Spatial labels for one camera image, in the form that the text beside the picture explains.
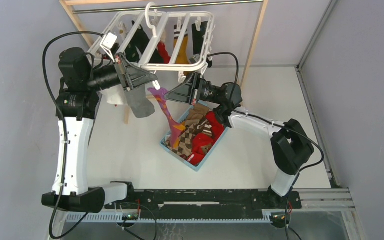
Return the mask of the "grey sock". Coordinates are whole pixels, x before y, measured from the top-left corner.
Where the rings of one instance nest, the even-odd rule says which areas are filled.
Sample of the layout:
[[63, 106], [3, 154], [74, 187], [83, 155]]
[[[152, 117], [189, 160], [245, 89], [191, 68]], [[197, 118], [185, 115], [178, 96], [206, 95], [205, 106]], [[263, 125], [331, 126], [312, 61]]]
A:
[[128, 106], [138, 119], [147, 118], [155, 113], [153, 103], [147, 99], [145, 86], [125, 92]]

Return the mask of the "white fluffy sock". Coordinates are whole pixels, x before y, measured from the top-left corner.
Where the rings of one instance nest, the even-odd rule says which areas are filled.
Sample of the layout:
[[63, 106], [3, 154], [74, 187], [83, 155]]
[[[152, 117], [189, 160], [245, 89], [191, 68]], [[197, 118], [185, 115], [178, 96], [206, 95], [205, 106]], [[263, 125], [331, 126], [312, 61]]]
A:
[[124, 89], [121, 86], [113, 86], [108, 89], [101, 90], [106, 103], [114, 106], [127, 106], [127, 98]]

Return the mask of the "purple striped sock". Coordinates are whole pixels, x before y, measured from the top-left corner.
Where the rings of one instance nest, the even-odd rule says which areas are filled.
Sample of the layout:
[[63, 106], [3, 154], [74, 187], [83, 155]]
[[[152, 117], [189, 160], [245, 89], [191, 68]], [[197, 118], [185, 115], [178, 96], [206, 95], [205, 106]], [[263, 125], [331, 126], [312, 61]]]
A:
[[177, 148], [180, 144], [180, 136], [186, 130], [186, 127], [183, 124], [175, 121], [169, 111], [169, 108], [167, 106], [167, 100], [165, 99], [165, 95], [169, 91], [163, 87], [161, 87], [160, 89], [150, 87], [147, 90], [156, 99], [156, 101], [160, 106], [161, 111], [167, 118], [168, 125], [171, 132], [170, 139], [169, 139], [170, 146], [172, 148]]

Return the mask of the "white plastic clip hanger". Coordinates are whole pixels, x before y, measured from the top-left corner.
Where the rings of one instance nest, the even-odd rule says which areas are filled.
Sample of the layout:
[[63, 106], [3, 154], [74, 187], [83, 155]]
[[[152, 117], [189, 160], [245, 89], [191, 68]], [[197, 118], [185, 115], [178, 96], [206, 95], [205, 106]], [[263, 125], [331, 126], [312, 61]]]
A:
[[[133, 65], [147, 70], [151, 73], [156, 72], [177, 72], [178, 80], [182, 81], [186, 75], [192, 72], [204, 74], [209, 67], [209, 62], [212, 59], [210, 54], [212, 51], [213, 31], [215, 27], [215, 16], [208, 11], [158, 11], [150, 9], [155, 5], [150, 2], [145, 7], [145, 10], [136, 11], [119, 11], [110, 21], [107, 27], [103, 30], [103, 34], [111, 31], [117, 35], [117, 43], [114, 44], [111, 52], [114, 54], [125, 54], [125, 50], [132, 40], [135, 32], [142, 25], [145, 33], [149, 37], [149, 43], [143, 54], [139, 52], [139, 62], [133, 62]], [[208, 21], [207, 30], [202, 46], [202, 55], [205, 58], [205, 65], [193, 66], [189, 64], [176, 64], [176, 59], [180, 50], [180, 45], [184, 35], [188, 33], [187, 57], [190, 59], [193, 56], [193, 33], [192, 24], [197, 24], [197, 29], [200, 30], [201, 22]], [[180, 35], [176, 47], [174, 47], [174, 26], [181, 28]], [[104, 54], [109, 56], [100, 47], [102, 38], [96, 40], [89, 48], [91, 54]], [[166, 50], [171, 57], [168, 64], [164, 63], [149, 63], [154, 50], [160, 41], [164, 41]]]

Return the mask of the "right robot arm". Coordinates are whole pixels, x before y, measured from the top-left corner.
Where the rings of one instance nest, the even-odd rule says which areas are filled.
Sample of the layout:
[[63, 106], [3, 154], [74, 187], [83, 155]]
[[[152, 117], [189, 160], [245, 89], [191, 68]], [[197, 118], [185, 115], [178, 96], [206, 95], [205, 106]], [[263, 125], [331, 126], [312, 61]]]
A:
[[237, 83], [215, 86], [196, 72], [189, 74], [183, 83], [164, 93], [163, 97], [189, 105], [199, 101], [216, 104], [213, 112], [223, 126], [267, 135], [277, 166], [274, 182], [268, 189], [269, 203], [275, 208], [282, 208], [288, 203], [288, 194], [298, 179], [301, 167], [315, 151], [315, 143], [297, 120], [279, 122], [251, 113], [241, 106], [242, 91]]

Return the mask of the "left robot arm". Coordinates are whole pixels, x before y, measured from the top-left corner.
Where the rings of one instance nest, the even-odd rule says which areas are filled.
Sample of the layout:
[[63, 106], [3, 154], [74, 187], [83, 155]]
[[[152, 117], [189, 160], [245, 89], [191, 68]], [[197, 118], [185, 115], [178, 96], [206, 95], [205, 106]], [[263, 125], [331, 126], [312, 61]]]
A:
[[129, 63], [119, 53], [115, 62], [94, 68], [88, 53], [69, 48], [59, 56], [62, 73], [60, 91], [55, 100], [60, 134], [57, 172], [49, 193], [42, 195], [42, 205], [66, 212], [99, 213], [105, 205], [118, 202], [129, 209], [137, 196], [130, 182], [113, 181], [89, 187], [87, 153], [100, 101], [99, 92], [121, 87], [128, 93], [140, 93], [157, 76]]

